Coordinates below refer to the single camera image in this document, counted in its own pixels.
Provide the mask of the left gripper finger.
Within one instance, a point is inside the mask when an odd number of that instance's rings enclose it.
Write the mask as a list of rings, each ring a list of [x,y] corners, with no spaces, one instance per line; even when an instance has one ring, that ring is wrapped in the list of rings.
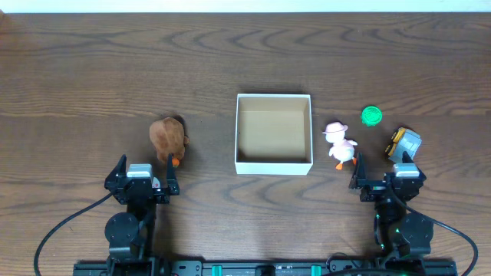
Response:
[[[167,157],[166,183],[169,187],[177,187],[177,178],[175,168],[173,166],[173,155],[171,153]]]
[[[117,165],[112,169],[112,171],[108,174],[105,180],[117,181],[119,177],[125,177],[126,168],[127,168],[126,164],[127,164],[127,157],[125,154],[123,154],[119,159]]]

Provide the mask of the grey yellow toy truck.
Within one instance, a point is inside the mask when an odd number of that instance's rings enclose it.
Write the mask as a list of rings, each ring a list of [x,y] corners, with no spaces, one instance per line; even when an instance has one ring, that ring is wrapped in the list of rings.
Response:
[[[421,143],[422,139],[418,133],[405,127],[399,127],[391,137],[385,153],[392,162],[401,163],[403,153],[406,152],[413,159]]]

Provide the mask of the pink duck toy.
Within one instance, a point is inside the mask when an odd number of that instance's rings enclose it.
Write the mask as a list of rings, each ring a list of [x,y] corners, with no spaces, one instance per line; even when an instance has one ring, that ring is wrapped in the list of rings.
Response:
[[[337,170],[342,170],[344,163],[348,161],[352,161],[354,165],[358,162],[354,155],[355,147],[358,143],[354,140],[346,139],[345,134],[347,130],[348,125],[341,122],[333,122],[329,123],[323,132],[325,140],[331,144],[328,155],[338,161],[335,167]]]

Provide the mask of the brown plush toy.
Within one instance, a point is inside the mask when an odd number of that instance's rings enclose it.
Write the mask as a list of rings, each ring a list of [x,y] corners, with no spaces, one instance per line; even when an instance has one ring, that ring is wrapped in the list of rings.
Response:
[[[173,167],[178,167],[189,145],[189,137],[185,134],[181,122],[174,117],[155,121],[150,125],[149,136],[157,159],[166,165],[168,157],[171,156],[170,163]]]

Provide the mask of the green spinning top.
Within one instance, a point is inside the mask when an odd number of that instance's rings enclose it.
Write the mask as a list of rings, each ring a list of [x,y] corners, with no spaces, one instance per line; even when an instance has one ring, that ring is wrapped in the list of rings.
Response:
[[[370,127],[378,125],[383,119],[381,109],[376,106],[367,106],[361,112],[361,122]]]

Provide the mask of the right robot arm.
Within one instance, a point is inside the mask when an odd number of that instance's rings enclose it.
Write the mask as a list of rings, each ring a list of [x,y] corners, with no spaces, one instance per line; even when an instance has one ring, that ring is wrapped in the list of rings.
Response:
[[[409,213],[406,204],[419,194],[427,177],[407,153],[382,180],[367,177],[361,153],[356,159],[349,188],[360,192],[362,202],[374,203],[374,238],[383,250],[368,267],[423,274],[422,257],[431,252],[433,223]]]

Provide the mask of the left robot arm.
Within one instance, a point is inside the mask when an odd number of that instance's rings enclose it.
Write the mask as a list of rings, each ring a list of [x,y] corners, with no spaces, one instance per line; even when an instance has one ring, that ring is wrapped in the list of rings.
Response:
[[[127,165],[126,156],[109,173],[104,188],[126,211],[111,217],[104,229],[109,241],[105,275],[165,275],[165,261],[152,252],[157,205],[168,204],[171,196],[180,194],[176,161],[168,155],[166,178],[153,175],[149,163]]]

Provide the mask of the white cardboard box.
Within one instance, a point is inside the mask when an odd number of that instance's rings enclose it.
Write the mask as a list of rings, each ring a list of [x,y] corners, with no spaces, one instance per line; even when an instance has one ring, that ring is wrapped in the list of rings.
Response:
[[[234,161],[239,175],[307,175],[314,162],[311,96],[238,94]]]

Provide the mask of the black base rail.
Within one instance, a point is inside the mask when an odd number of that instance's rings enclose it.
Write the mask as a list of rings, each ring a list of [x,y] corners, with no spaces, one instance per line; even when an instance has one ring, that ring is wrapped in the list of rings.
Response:
[[[457,275],[453,261],[387,261],[377,264],[372,260],[332,258],[324,262],[201,262],[201,261],[150,261],[147,263],[120,264],[79,262],[74,265],[74,275],[170,275],[170,276],[281,276],[281,275],[366,275],[369,270],[384,270],[384,275]]]

